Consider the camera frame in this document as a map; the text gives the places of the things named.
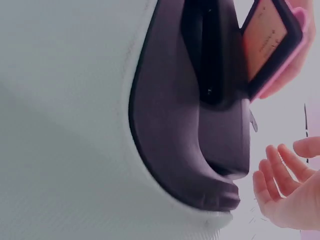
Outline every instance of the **hand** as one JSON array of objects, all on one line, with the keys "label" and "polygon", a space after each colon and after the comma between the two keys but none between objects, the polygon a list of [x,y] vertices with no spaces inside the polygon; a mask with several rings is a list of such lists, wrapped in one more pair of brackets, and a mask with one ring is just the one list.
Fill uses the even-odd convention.
[{"label": "hand", "polygon": [[306,32],[306,39],[307,43],[304,48],[299,52],[299,54],[295,57],[295,59],[286,67],[283,73],[274,81],[274,83],[263,92],[260,96],[260,99],[265,99],[275,93],[277,93],[280,89],[282,89],[286,84],[291,82],[301,71],[307,54],[312,46],[312,43],[315,40],[316,36],[316,25],[315,25],[315,18],[314,18],[314,5],[313,0],[287,0],[289,4],[293,8],[302,7],[307,10],[310,23],[308,30]]},{"label": "hand", "polygon": [[[319,156],[320,137],[297,141],[293,148],[300,157]],[[254,194],[262,214],[278,227],[320,231],[320,171],[308,168],[296,154],[283,144],[268,146],[267,159],[253,174]]]}]

